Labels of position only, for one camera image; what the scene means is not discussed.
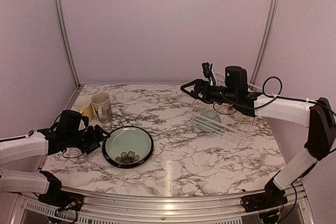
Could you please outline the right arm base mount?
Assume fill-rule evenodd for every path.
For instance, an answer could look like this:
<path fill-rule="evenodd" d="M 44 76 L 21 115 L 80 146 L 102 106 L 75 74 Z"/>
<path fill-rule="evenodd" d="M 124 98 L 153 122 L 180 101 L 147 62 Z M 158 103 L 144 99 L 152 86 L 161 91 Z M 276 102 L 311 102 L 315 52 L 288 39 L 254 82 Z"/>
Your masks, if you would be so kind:
<path fill-rule="evenodd" d="M 240 204 L 246 212 L 261 211 L 273 207 L 283 206 L 288 202 L 285 195 L 271 196 L 267 193 L 246 195 L 241 198 Z"/>

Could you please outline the green bowl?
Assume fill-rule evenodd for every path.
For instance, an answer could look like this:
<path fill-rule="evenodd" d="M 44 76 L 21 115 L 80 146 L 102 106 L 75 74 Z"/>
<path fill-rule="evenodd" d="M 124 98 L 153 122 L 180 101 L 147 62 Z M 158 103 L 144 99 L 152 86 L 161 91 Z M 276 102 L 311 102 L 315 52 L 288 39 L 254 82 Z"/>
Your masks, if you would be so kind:
<path fill-rule="evenodd" d="M 221 119 L 214 110 L 203 111 L 196 119 L 195 124 L 204 132 L 213 133 L 221 128 Z"/>

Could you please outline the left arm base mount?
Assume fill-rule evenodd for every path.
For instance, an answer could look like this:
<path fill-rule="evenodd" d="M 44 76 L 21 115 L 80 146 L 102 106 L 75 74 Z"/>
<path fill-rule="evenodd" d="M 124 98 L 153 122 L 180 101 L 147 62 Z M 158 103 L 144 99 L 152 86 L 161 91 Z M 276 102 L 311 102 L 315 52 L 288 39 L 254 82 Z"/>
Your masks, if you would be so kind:
<path fill-rule="evenodd" d="M 82 194 L 61 190 L 55 194 L 46 193 L 38 196 L 40 202 L 58 208 L 58 211 L 76 210 L 80 211 L 84 196 Z"/>

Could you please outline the yellow mug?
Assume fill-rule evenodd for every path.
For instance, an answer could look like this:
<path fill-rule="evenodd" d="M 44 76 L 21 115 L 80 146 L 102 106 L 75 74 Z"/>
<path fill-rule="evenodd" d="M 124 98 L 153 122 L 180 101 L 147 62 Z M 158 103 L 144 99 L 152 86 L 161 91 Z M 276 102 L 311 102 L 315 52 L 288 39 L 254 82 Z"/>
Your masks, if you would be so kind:
<path fill-rule="evenodd" d="M 83 116 L 87 116 L 89 118 L 89 122 L 94 119 L 94 111 L 90 99 L 84 98 L 78 100 L 75 107 Z"/>

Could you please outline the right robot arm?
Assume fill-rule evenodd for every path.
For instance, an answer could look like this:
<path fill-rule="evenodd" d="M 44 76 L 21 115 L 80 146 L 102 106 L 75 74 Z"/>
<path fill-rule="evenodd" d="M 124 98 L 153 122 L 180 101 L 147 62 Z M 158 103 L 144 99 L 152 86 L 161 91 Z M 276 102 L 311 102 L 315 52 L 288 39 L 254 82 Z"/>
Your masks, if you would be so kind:
<path fill-rule="evenodd" d="M 265 117 L 288 121 L 309 129 L 303 149 L 265 185 L 264 192 L 242 197 L 241 205 L 247 212 L 287 203 L 285 190 L 297 179 L 305 177 L 316 163 L 335 150 L 335 112 L 326 98 L 318 100 L 282 97 L 250 92 L 247 71 L 239 66 L 225 68 L 225 84 L 218 86 L 212 65 L 202 64 L 206 78 L 195 79 L 180 87 L 181 91 L 206 104 L 231 104 L 245 116 Z"/>

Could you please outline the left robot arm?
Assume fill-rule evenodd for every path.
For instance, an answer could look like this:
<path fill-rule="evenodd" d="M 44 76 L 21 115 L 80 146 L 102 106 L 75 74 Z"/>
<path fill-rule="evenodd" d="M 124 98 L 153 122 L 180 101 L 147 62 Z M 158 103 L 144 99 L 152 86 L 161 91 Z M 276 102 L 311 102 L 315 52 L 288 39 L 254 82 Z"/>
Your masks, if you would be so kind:
<path fill-rule="evenodd" d="M 49 156 L 76 148 L 90 154 L 110 133 L 101 126 L 89 125 L 89 118 L 73 110 L 64 110 L 54 124 L 45 129 L 30 131 L 26 135 L 1 140 L 1 165 L 34 156 Z M 61 206 L 74 198 L 62 190 L 61 181 L 52 173 L 21 172 L 1 169 L 1 192 L 36 193 L 41 202 Z"/>

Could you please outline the beige patterned mug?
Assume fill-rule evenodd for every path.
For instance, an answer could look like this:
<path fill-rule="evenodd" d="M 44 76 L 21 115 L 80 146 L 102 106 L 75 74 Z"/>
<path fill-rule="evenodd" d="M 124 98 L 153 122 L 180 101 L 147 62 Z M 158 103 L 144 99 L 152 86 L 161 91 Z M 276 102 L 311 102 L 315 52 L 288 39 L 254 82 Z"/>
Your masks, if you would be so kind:
<path fill-rule="evenodd" d="M 106 92 L 96 93 L 91 97 L 91 103 L 98 120 L 101 123 L 110 123 L 112 121 L 112 108 L 110 96 Z"/>

